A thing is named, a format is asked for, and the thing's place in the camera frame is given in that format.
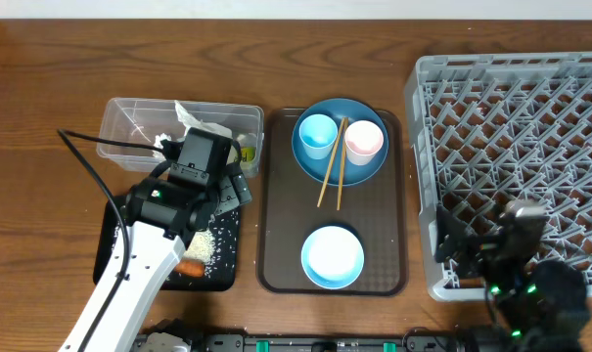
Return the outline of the pink cup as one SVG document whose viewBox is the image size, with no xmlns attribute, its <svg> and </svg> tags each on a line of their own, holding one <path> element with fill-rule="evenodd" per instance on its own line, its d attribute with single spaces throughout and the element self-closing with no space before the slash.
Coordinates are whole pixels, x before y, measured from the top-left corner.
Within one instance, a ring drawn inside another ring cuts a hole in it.
<svg viewBox="0 0 592 352">
<path fill-rule="evenodd" d="M 374 122 L 358 120 L 351 123 L 345 131 L 346 156 L 357 166 L 368 164 L 380 151 L 384 143 L 382 129 Z"/>
</svg>

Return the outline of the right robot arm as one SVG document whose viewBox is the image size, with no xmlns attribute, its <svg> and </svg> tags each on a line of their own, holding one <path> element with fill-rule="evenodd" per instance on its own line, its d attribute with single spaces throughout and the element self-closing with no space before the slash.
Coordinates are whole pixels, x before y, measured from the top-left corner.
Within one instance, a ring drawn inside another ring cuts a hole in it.
<svg viewBox="0 0 592 352">
<path fill-rule="evenodd" d="M 439 206 L 436 262 L 452 259 L 461 279 L 481 278 L 491 324 L 457 330 L 447 351 L 580 351 L 579 337 L 591 319 L 583 275 L 566 263 L 548 260 L 531 272 L 549 217 L 531 200 L 512 200 L 497 217 L 497 228 L 470 236 L 466 226 Z"/>
</svg>

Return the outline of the orange carrot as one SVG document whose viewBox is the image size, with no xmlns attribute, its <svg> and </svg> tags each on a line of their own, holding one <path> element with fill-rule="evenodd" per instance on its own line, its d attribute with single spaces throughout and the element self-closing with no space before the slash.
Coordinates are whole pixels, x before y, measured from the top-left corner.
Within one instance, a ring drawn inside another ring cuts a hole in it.
<svg viewBox="0 0 592 352">
<path fill-rule="evenodd" d="M 174 271 L 188 277 L 201 278 L 205 274 L 205 264 L 196 259 L 183 259 L 175 266 Z"/>
</svg>

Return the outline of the large white tissue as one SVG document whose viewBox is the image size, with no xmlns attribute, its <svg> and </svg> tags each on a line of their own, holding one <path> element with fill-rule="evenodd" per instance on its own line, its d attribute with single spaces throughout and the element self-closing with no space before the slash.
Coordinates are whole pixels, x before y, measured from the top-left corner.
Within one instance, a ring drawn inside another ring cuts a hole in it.
<svg viewBox="0 0 592 352">
<path fill-rule="evenodd" d="M 203 122 L 195 118 L 179 101 L 175 101 L 174 105 L 178 121 L 185 126 L 185 133 L 188 133 L 191 128 L 197 128 L 222 137 L 233 138 L 231 129 L 214 122 Z"/>
</svg>

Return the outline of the light blue cup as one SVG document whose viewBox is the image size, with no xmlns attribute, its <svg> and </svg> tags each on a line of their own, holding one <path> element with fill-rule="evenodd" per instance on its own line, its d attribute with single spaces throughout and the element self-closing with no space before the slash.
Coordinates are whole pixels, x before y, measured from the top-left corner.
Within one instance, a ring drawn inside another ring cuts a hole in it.
<svg viewBox="0 0 592 352">
<path fill-rule="evenodd" d="M 337 123 L 321 113 L 306 117 L 298 128 L 298 137 L 305 154 L 312 159 L 325 158 L 339 134 Z"/>
</svg>

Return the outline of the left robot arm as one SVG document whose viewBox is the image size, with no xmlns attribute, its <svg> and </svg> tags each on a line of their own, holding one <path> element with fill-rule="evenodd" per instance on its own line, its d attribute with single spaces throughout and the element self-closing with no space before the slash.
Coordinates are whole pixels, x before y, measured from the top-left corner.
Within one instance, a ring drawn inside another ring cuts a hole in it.
<svg viewBox="0 0 592 352">
<path fill-rule="evenodd" d="M 235 281 L 240 208 L 250 202 L 237 163 L 218 184 L 205 188 L 183 178 L 185 167 L 164 161 L 125 199 L 116 198 L 114 243 L 101 247 L 108 262 L 97 268 L 96 288 L 62 348 L 65 351 L 127 351 L 158 291 L 223 291 Z M 202 276 L 176 273 L 195 238 L 213 236 L 214 252 Z"/>
</svg>

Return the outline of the foil snack wrapper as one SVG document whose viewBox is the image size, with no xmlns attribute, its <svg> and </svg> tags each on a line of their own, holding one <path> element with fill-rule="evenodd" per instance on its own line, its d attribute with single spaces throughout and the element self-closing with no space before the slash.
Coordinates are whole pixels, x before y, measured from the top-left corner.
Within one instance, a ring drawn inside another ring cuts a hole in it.
<svg viewBox="0 0 592 352">
<path fill-rule="evenodd" d="M 256 147 L 241 147 L 241 167 L 251 168 L 252 162 L 255 160 Z"/>
</svg>

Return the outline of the light blue rice bowl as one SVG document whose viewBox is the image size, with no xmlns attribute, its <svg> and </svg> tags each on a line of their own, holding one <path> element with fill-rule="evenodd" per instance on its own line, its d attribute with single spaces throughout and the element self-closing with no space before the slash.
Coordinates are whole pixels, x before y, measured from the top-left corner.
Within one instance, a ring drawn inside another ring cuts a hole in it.
<svg viewBox="0 0 592 352">
<path fill-rule="evenodd" d="M 343 226 L 323 226 L 304 241 L 300 263 L 305 276 L 323 289 L 342 289 L 353 284 L 365 264 L 359 238 Z"/>
</svg>

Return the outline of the small white tissue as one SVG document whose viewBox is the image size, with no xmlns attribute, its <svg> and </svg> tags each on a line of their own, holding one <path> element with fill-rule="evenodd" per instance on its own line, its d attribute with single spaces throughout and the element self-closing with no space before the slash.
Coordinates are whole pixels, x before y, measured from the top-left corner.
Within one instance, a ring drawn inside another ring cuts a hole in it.
<svg viewBox="0 0 592 352">
<path fill-rule="evenodd" d="M 156 135 L 155 141 L 154 141 L 154 147 L 158 148 L 158 149 L 162 149 L 163 148 L 162 142 L 163 141 L 171 141 L 171 140 L 172 140 L 172 137 L 168 134 L 161 133 L 159 135 Z M 158 160 L 165 160 L 165 157 L 163 156 L 163 154 L 161 152 L 153 151 L 153 157 Z"/>
</svg>

